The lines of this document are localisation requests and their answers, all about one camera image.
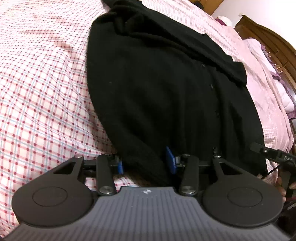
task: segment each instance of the white wall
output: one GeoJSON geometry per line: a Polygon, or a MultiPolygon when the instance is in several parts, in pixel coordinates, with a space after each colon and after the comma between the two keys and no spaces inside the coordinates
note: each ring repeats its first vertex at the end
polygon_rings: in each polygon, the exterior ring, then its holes
{"type": "Polygon", "coordinates": [[[226,16],[236,25],[240,13],[276,32],[296,49],[296,0],[224,0],[212,16],[226,16]]]}

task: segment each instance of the black round disc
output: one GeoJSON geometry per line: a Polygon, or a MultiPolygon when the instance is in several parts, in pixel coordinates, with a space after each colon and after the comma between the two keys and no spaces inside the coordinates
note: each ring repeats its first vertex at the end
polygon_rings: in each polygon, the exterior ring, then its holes
{"type": "Polygon", "coordinates": [[[283,208],[277,189],[249,175],[228,175],[207,188],[203,205],[218,221],[251,228],[274,221],[283,208]]]}
{"type": "Polygon", "coordinates": [[[17,190],[12,208],[19,221],[31,226],[62,226],[78,220],[91,208],[92,193],[78,180],[54,175],[48,183],[46,178],[37,178],[17,190]]]}

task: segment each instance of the wooden headboard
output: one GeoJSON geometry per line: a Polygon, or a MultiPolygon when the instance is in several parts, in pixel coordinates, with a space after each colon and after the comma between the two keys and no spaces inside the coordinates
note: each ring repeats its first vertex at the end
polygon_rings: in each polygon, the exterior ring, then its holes
{"type": "MultiPolygon", "coordinates": [[[[254,38],[266,47],[270,59],[274,62],[281,78],[290,89],[292,98],[296,100],[296,50],[277,33],[263,27],[247,16],[235,26],[235,30],[242,39],[254,38]]],[[[291,128],[296,139],[296,119],[290,121],[291,128]]]]}

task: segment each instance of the plaid fabric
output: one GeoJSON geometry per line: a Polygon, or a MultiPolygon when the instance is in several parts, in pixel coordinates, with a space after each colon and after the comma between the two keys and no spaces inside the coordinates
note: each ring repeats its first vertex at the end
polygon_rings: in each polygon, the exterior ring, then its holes
{"type": "MultiPolygon", "coordinates": [[[[235,61],[243,62],[266,145],[291,147],[277,94],[233,29],[187,0],[143,4],[208,34],[235,61]]],[[[1,236],[18,225],[11,199],[21,185],[75,154],[94,158],[115,152],[94,112],[85,76],[89,29],[107,10],[100,0],[0,0],[1,236]]],[[[129,175],[115,177],[115,184],[148,185],[129,175]]],[[[94,179],[87,185],[94,189],[94,179]]]]}

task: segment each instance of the purple fabric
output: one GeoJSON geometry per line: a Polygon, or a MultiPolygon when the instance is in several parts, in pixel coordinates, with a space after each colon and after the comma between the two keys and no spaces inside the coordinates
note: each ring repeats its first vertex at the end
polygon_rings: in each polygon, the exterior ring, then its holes
{"type": "Polygon", "coordinates": [[[215,20],[223,26],[227,26],[221,19],[215,18],[215,20]]]}
{"type": "Polygon", "coordinates": [[[285,88],[285,91],[287,93],[287,95],[290,97],[290,99],[292,100],[293,104],[294,104],[294,111],[287,113],[287,116],[290,120],[295,119],[296,118],[296,100],[295,98],[292,97],[292,95],[290,94],[290,89],[288,87],[288,85],[286,84],[285,81],[282,80],[281,76],[279,75],[279,72],[277,70],[277,68],[275,67],[274,63],[272,62],[272,60],[268,57],[268,53],[266,52],[266,48],[264,45],[261,44],[261,49],[265,55],[265,57],[268,59],[268,61],[270,62],[270,64],[273,66],[273,68],[276,71],[276,74],[273,72],[270,72],[273,79],[279,81],[283,87],[285,88]]]}

